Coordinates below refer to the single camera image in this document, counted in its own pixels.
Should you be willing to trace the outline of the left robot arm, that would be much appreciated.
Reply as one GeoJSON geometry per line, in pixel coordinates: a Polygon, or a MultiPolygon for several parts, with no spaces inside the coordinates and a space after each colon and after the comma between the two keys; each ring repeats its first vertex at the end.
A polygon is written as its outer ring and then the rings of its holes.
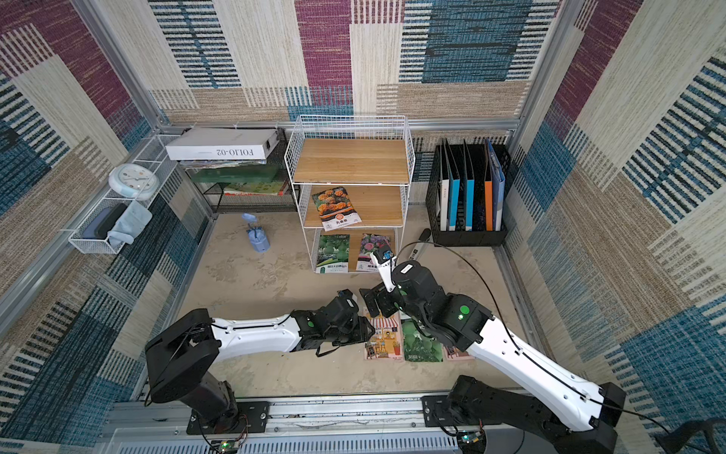
{"type": "Polygon", "coordinates": [[[149,399],[155,404],[180,401],[196,412],[200,423],[221,432],[234,427],[240,416],[231,384],[209,372],[215,362],[308,350],[321,358],[326,342],[337,350],[364,344],[374,334],[348,289],[317,310],[297,309],[271,319],[229,321],[212,317],[205,308],[194,309],[147,342],[149,399]]]}

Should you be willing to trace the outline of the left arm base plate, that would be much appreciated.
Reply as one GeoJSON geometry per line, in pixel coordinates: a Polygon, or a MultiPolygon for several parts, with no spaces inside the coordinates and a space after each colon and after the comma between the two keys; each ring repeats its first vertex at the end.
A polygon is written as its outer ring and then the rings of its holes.
{"type": "Polygon", "coordinates": [[[193,410],[186,427],[187,435],[216,435],[264,433],[270,415],[270,401],[237,401],[235,412],[228,412],[214,420],[204,420],[193,410]]]}

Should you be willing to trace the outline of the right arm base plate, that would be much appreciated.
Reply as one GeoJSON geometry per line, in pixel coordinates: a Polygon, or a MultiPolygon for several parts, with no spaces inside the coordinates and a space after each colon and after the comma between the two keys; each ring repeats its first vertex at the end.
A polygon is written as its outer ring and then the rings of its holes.
{"type": "Polygon", "coordinates": [[[423,419],[427,428],[479,427],[496,425],[496,422],[465,415],[463,410],[453,410],[446,395],[421,397],[423,419]]]}

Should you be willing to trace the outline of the green gourd seed bag top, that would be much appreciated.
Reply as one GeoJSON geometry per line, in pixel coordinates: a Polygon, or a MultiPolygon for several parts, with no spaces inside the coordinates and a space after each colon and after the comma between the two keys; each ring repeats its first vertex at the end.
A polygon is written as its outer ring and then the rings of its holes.
{"type": "Polygon", "coordinates": [[[437,340],[424,336],[416,327],[414,321],[402,321],[403,352],[405,361],[432,362],[444,361],[444,350],[437,340]]]}

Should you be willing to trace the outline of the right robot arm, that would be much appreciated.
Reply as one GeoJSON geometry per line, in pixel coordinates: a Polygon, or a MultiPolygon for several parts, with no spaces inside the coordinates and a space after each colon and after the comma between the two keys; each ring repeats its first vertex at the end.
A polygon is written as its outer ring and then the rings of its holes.
{"type": "Polygon", "coordinates": [[[614,383],[597,385],[566,370],[505,327],[482,304],[448,293],[415,260],[402,264],[390,253],[372,253],[382,282],[363,291],[381,311],[408,315],[425,334],[484,361],[525,389],[493,388],[460,376],[447,400],[463,421],[505,424],[548,441],[559,453],[612,453],[625,393],[614,383]]]}

